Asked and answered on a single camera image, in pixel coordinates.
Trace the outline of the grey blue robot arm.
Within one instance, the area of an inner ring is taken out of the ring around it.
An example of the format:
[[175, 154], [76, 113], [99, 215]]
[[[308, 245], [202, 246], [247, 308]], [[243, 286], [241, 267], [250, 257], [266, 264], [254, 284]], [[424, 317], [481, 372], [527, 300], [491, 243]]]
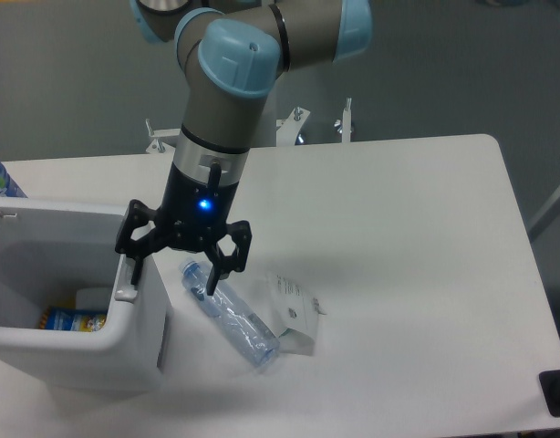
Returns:
[[206, 291], [245, 269], [252, 240], [246, 221], [227, 220], [257, 124], [286, 72], [338, 62], [372, 38], [367, 1], [134, 1], [141, 33], [172, 42], [190, 89], [160, 206], [132, 200], [115, 249], [134, 263], [164, 248], [203, 253]]

